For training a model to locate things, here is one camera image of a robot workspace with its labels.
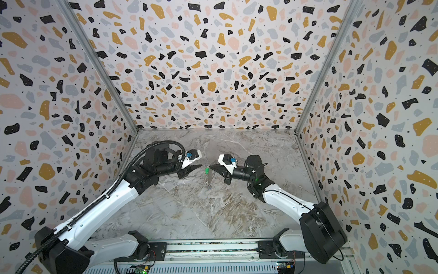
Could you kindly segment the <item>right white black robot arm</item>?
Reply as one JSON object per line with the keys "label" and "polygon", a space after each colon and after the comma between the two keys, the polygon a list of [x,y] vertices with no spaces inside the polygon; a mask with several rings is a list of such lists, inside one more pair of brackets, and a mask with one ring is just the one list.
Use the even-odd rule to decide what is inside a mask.
{"label": "right white black robot arm", "polygon": [[260,255],[288,259],[293,252],[300,251],[321,264],[335,258],[347,243],[347,236],[330,206],[325,202],[305,201],[283,190],[268,178],[265,166],[258,155],[248,156],[239,166],[235,157],[221,154],[216,164],[206,168],[206,173],[209,176],[218,173],[227,185],[233,180],[246,182],[247,190],[255,199],[281,210],[300,225],[300,232],[284,228],[271,240],[260,244]]}

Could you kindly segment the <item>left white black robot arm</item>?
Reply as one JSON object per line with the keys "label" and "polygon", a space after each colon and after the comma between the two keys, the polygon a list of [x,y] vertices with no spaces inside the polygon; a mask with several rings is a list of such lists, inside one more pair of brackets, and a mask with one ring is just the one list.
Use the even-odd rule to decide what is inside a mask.
{"label": "left white black robot arm", "polygon": [[200,150],[186,150],[176,141],[153,142],[127,164],[124,171],[96,200],[68,221],[35,235],[36,258],[51,274],[82,274],[102,262],[129,258],[156,260],[149,240],[138,231],[94,242],[93,233],[122,207],[156,186],[163,176],[187,177],[199,168]]}

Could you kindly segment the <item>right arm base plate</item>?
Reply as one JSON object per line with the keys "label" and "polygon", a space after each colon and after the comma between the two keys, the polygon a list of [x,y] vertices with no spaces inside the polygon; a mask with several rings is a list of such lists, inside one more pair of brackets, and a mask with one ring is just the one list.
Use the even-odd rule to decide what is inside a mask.
{"label": "right arm base plate", "polygon": [[287,251],[279,240],[269,239],[258,241],[256,251],[260,259],[292,260],[303,258],[306,249],[304,246],[297,246],[293,247],[291,251]]}

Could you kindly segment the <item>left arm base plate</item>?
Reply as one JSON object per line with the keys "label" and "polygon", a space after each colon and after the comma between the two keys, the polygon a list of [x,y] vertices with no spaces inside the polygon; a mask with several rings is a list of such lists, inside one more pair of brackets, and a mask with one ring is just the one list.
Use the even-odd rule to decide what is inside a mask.
{"label": "left arm base plate", "polygon": [[157,262],[164,261],[167,251],[167,242],[149,242],[148,244],[139,244],[133,255],[118,258],[118,262]]}

